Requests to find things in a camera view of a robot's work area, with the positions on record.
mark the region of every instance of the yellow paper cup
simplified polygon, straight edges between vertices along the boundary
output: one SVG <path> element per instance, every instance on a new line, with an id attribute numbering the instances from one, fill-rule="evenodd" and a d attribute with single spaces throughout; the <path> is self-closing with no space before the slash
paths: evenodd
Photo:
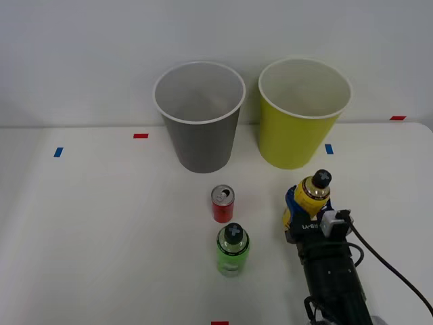
<path id="1" fill-rule="evenodd" d="M 268 65 L 258 79 L 258 148 L 271 165 L 304 166 L 350 100 L 350 84 L 335 69 L 307 59 Z"/>

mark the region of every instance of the black bottle cap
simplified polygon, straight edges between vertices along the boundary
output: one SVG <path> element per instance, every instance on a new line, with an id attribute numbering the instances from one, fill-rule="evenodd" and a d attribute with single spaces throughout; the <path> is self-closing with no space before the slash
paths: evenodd
<path id="1" fill-rule="evenodd" d="M 236 222 L 229 223 L 224 229 L 225 241 L 230 245 L 239 244 L 243 237 L 244 230 L 242 229 L 241 225 Z"/>
<path id="2" fill-rule="evenodd" d="M 325 169 L 319 169 L 316 171 L 316 174 L 314 174 L 311 183 L 313 183 L 314 186 L 317 188 L 326 188 L 329 183 L 331 183 L 332 176 L 329 174 L 329 171 L 326 171 Z"/>

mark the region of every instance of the yellow bottle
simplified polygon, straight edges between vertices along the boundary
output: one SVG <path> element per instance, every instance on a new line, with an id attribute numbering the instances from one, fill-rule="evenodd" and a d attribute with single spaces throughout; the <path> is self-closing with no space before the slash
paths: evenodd
<path id="1" fill-rule="evenodd" d="M 329 200 L 331 190 L 331 174 L 325 169 L 320 169 L 313 176 L 304 178 L 294 192 L 294 200 L 298 203 L 313 219 L 316 214 Z M 286 208 L 283 215 L 284 230 L 288 231 L 290 226 L 290 210 Z"/>

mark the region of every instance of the blue tape marker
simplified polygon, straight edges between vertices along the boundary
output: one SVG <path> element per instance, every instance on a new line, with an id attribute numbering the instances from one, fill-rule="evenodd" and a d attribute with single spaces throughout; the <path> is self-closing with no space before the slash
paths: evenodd
<path id="1" fill-rule="evenodd" d="M 332 146 L 330 144 L 326 144 L 325 149 L 327 154 L 334 154 L 334 151 L 332 150 Z"/>
<path id="2" fill-rule="evenodd" d="M 54 153 L 54 158 L 59 158 L 60 155 L 62 154 L 62 151 L 63 151 L 63 147 L 59 147 L 59 148 L 57 148 L 57 149 L 55 150 L 55 153 Z"/>

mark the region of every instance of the red can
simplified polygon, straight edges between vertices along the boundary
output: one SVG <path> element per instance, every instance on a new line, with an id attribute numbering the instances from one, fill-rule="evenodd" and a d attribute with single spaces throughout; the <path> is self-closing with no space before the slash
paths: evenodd
<path id="1" fill-rule="evenodd" d="M 233 217 L 235 192 L 227 185 L 218 185 L 212 190 L 212 211 L 215 221 L 226 223 Z"/>

